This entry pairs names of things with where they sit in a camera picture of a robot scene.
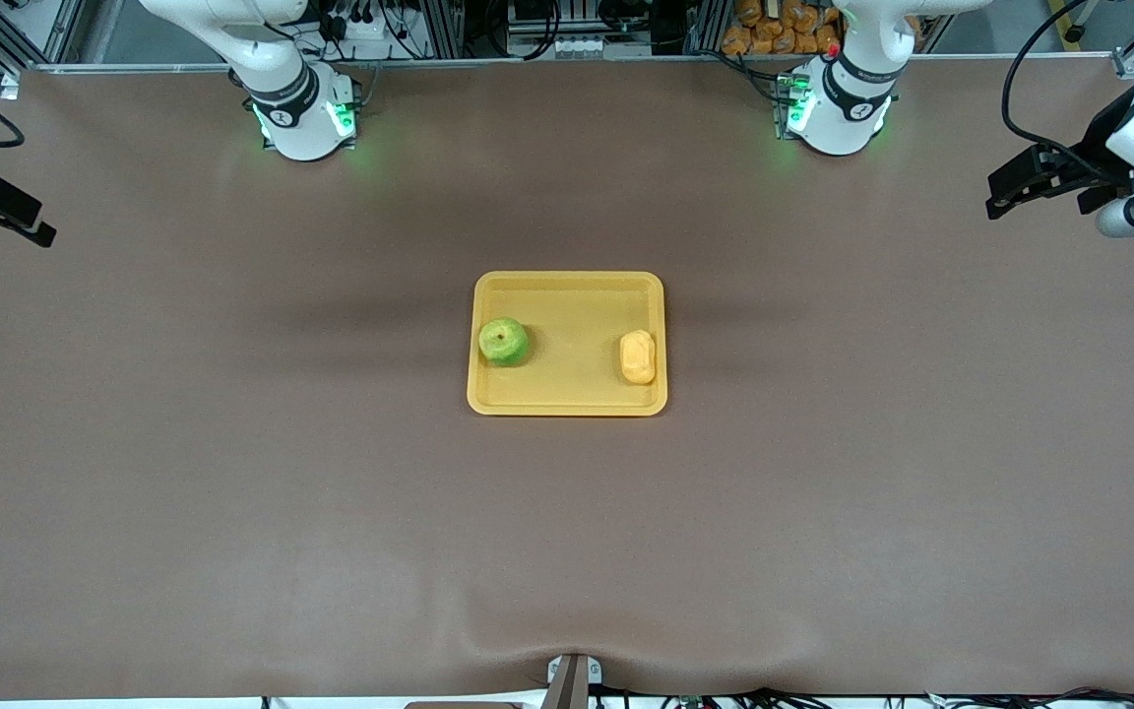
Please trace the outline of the green apple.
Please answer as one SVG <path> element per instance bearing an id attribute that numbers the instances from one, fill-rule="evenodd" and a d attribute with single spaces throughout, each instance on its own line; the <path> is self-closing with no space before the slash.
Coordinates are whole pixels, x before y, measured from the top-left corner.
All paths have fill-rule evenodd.
<path id="1" fill-rule="evenodd" d="M 531 336 L 519 320 L 499 316 L 482 324 L 477 334 L 482 357 L 492 366 L 518 366 L 531 351 Z"/>

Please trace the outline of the grey control box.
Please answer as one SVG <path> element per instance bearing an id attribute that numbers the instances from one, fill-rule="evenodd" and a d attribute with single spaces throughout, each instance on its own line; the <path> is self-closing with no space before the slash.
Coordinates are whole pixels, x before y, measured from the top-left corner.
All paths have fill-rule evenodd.
<path id="1" fill-rule="evenodd" d="M 603 58 L 608 41 L 643 31 L 648 12 L 623 15 L 618 0 L 494 0 L 489 37 L 523 60 Z"/>

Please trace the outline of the orange packets pile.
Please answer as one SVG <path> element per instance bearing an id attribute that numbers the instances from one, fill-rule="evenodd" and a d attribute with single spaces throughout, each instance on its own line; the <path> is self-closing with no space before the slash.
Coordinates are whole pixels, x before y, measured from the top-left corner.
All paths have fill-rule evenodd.
<path id="1" fill-rule="evenodd" d="M 723 54 L 837 54 L 847 23 L 831 0 L 730 0 Z"/>

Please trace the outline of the white power strip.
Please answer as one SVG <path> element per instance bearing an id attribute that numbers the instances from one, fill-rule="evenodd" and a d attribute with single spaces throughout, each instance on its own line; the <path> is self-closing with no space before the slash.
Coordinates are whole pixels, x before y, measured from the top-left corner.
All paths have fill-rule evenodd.
<path id="1" fill-rule="evenodd" d="M 335 0 L 320 10 L 320 31 L 333 40 L 391 41 L 390 19 L 381 0 Z"/>

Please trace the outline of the aluminium table edge rail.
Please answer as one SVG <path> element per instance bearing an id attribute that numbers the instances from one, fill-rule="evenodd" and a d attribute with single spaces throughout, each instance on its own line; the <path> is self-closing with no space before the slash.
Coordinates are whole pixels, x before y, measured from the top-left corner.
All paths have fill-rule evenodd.
<path id="1" fill-rule="evenodd" d="M 1116 52 L 1030 52 L 1030 60 L 1107 60 L 1111 68 L 1119 67 L 1120 59 Z M 1014 54 L 1002 53 L 967 53 L 967 54 L 914 54 L 909 59 L 909 67 L 917 67 L 919 64 L 932 62 L 963 62 L 963 60 L 1002 60 L 1004 64 L 1012 64 Z M 472 69 L 486 66 L 623 66 L 623 64 L 692 64 L 711 62 L 708 54 L 621 54 L 612 58 L 586 58 L 586 59 L 562 59 L 541 58 L 538 60 L 524 60 L 513 58 L 465 58 L 445 60 L 413 60 L 413 59 L 356 59 L 356 60 L 333 60 L 335 67 L 344 69 Z M 229 66 L 226 64 L 35 64 L 29 66 L 27 71 L 43 73 L 43 75 L 73 75 L 73 76 L 102 76 L 102 75 L 201 75 L 201 73 L 225 73 Z"/>

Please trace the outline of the yellow stand leg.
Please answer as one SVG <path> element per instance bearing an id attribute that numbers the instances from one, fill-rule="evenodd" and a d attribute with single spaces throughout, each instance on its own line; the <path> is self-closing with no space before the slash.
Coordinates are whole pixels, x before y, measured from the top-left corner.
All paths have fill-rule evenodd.
<path id="1" fill-rule="evenodd" d="M 1046 0 L 1052 12 L 1065 12 L 1053 26 L 1059 31 L 1063 45 L 1076 52 L 1086 32 L 1088 18 L 1094 12 L 1100 0 Z"/>

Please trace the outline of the yellow plastic tray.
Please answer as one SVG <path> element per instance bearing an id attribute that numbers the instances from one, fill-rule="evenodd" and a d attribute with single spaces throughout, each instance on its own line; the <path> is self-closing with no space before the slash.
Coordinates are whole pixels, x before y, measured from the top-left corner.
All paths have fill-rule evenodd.
<path id="1" fill-rule="evenodd" d="M 531 351 L 518 366 L 492 366 L 477 334 L 499 316 L 519 320 Z M 618 341 L 645 329 L 658 346 L 649 385 L 624 380 Z M 499 270 L 473 288 L 467 400 L 497 417 L 652 417 L 670 394 L 665 284 L 649 271 Z"/>

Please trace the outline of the large table cover mat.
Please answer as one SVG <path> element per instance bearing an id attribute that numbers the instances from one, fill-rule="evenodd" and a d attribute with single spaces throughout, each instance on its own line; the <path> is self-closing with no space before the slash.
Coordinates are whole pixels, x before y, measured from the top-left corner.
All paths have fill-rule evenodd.
<path id="1" fill-rule="evenodd" d="M 315 164 L 218 73 L 25 77 L 0 700 L 1134 692 L 1134 238 L 985 218 L 1004 69 L 845 159 L 716 62 L 387 69 Z M 657 275 L 665 410 L 469 408 L 499 270 Z"/>

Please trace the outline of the yellow potato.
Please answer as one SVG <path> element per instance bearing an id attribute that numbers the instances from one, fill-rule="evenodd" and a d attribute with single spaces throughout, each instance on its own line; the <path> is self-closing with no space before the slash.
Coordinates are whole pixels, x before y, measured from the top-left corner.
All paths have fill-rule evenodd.
<path id="1" fill-rule="evenodd" d="M 658 373 L 658 346 L 654 336 L 645 329 L 634 329 L 618 341 L 618 368 L 624 380 L 634 385 L 649 385 Z"/>

